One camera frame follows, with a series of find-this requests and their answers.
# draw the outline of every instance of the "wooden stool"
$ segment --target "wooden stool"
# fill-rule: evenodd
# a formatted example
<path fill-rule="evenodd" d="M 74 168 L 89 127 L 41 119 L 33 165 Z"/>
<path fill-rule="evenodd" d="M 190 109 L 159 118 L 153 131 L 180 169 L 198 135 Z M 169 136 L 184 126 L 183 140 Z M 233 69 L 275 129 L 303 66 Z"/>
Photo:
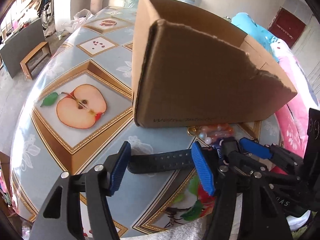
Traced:
<path fill-rule="evenodd" d="M 28 62 L 33 58 L 33 56 L 39 51 L 42 49 L 42 56 L 37 59 L 37 61 L 34 63 L 34 65 L 32 66 L 32 68 L 30 68 L 28 66 Z M 24 57 L 24 59 L 20 62 L 20 65 L 22 67 L 22 70 L 24 72 L 24 74 L 26 75 L 26 77 L 28 79 L 31 79 L 33 80 L 33 77 L 32 77 L 32 74 L 31 74 L 31 71 L 33 71 L 36 66 L 39 65 L 39 63 L 47 56 L 49 55 L 51 57 L 51 51 L 50 51 L 50 47 L 49 47 L 49 43 L 47 41 L 43 41 L 41 43 L 39 43 L 31 52 L 29 52 L 28 55 L 26 55 Z"/>

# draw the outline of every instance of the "black watch strap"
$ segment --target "black watch strap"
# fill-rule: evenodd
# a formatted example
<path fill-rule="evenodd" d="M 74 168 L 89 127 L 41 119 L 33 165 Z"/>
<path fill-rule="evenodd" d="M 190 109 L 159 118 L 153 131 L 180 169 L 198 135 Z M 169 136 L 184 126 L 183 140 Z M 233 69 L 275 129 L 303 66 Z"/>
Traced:
<path fill-rule="evenodd" d="M 134 174 L 194 168 L 191 149 L 152 155 L 133 155 L 127 166 Z"/>

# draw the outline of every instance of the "blue gripper pad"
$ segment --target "blue gripper pad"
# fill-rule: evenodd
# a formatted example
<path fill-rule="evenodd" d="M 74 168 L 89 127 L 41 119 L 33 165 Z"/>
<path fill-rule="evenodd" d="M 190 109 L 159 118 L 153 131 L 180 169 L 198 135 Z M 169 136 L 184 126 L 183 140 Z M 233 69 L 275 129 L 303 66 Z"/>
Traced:
<path fill-rule="evenodd" d="M 250 152 L 262 159 L 272 158 L 272 154 L 270 153 L 268 147 L 265 147 L 259 143 L 249 140 L 248 138 L 241 138 L 239 144 L 245 151 Z"/>
<path fill-rule="evenodd" d="M 213 196 L 215 187 L 213 185 L 213 174 L 202 155 L 202 149 L 199 142 L 194 142 L 191 146 L 191 156 L 195 164 L 199 179 L 203 189 Z"/>
<path fill-rule="evenodd" d="M 218 139 L 218 140 L 212 145 L 212 148 L 217 150 L 219 159 L 222 159 L 221 141 L 223 141 L 223 139 Z"/>
<path fill-rule="evenodd" d="M 125 141 L 118 153 L 118 159 L 116 161 L 115 166 L 112 169 L 110 174 L 110 187 L 109 190 L 113 195 L 116 191 L 119 190 L 122 178 L 124 176 L 124 172 L 127 168 L 127 165 L 130 161 L 131 157 L 131 145 L 129 142 Z"/>

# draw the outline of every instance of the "apple print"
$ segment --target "apple print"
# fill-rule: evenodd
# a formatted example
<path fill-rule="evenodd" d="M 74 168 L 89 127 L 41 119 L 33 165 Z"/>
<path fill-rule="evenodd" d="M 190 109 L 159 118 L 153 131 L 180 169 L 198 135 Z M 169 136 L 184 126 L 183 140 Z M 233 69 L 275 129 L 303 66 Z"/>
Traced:
<path fill-rule="evenodd" d="M 116 21 L 113 21 L 113 20 L 104 20 L 100 23 L 100 26 L 105 26 L 105 27 L 108 27 L 108 26 L 112 26 L 112 25 L 116 25 L 117 22 Z"/>
<path fill-rule="evenodd" d="M 59 120 L 73 128 L 88 129 L 107 110 L 107 103 L 100 91 L 88 84 L 76 87 L 70 94 L 61 99 L 56 108 Z"/>

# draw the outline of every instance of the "concrete floor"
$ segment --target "concrete floor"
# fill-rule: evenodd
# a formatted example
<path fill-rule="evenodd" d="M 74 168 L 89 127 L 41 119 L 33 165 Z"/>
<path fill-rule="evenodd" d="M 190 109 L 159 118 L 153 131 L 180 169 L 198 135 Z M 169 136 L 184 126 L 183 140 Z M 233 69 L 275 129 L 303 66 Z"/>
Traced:
<path fill-rule="evenodd" d="M 54 33 L 45 39 L 49 42 L 52 55 L 67 38 L 68 35 L 59 40 L 56 33 Z M 32 71 L 34 78 L 38 76 L 48 61 L 49 57 L 45 58 Z M 20 111 L 35 81 L 35 79 L 27 79 L 22 70 L 13 79 L 4 67 L 0 70 L 0 151 L 6 155 L 10 155 Z"/>

